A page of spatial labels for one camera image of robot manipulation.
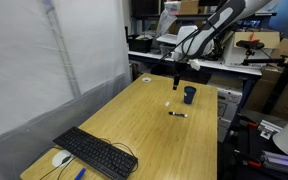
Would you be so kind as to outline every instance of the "shelf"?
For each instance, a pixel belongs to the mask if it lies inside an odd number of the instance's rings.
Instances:
[[[178,21],[203,21],[207,18],[209,18],[212,14],[189,14],[189,15],[177,15],[177,20]],[[249,16],[247,18],[244,18],[243,20],[261,20],[263,18],[271,17],[271,16],[276,16],[277,13],[272,12],[272,13],[255,13],[252,16]],[[159,20],[160,15],[158,14],[153,14],[153,15],[137,15],[137,16],[132,16],[132,18],[135,18],[136,20]]]

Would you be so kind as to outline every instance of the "wooden table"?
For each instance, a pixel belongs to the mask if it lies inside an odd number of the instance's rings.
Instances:
[[[151,78],[150,82],[142,81]],[[184,104],[184,86],[197,89],[193,103]],[[112,143],[127,145],[138,158],[138,169],[128,179],[216,179],[217,178],[217,89],[173,79],[143,74],[79,128]],[[171,116],[169,111],[188,114]],[[123,146],[118,147],[128,152]],[[22,179],[40,179],[54,169],[50,150],[21,174]],[[107,179],[79,159],[74,159],[60,179]],[[63,167],[44,179],[57,179]]]

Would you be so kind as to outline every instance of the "marker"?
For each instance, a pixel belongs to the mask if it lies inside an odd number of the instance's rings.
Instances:
[[[173,116],[181,116],[181,117],[185,117],[187,118],[187,114],[181,114],[181,113],[176,113],[176,112],[168,112],[169,115],[173,115]]]
[[[78,173],[78,175],[75,177],[74,180],[80,180],[81,177],[84,175],[85,171],[86,171],[86,169],[83,168],[83,169]]]

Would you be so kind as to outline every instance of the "table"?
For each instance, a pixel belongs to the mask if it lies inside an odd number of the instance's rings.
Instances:
[[[173,59],[166,58],[165,61],[159,61],[161,55],[155,55],[150,53],[140,53],[129,51],[128,52],[129,60],[139,61],[143,63],[150,64],[160,64],[165,66],[172,66]],[[239,110],[244,106],[246,100],[251,93],[255,82],[262,76],[262,72],[258,69],[247,69],[247,68],[235,68],[225,66],[221,61],[199,61],[201,65],[200,72],[207,72],[216,74],[219,76],[227,76],[231,78],[238,78],[245,81],[243,88],[243,97],[240,102]]]
[[[144,82],[143,77],[151,81]],[[143,74],[79,127],[132,150],[139,167],[128,179],[217,178],[217,89],[181,81],[174,91],[172,85],[171,78]],[[183,102],[183,89],[188,85],[197,89],[191,105]],[[188,117],[171,116],[169,111]],[[117,147],[127,152],[123,146]],[[51,171],[52,158],[58,151],[50,150],[21,178],[40,179]],[[74,179],[83,167],[83,179],[107,179],[77,158],[63,171],[61,179]],[[45,179],[57,179],[62,169]]]

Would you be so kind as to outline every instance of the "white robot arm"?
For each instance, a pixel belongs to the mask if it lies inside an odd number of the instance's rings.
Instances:
[[[177,48],[173,55],[175,62],[191,59],[192,68],[199,70],[198,58],[211,52],[213,38],[230,24],[254,14],[271,0],[226,0],[222,7],[209,17],[201,29],[196,26],[181,27],[177,36]],[[179,76],[174,78],[176,90]]]

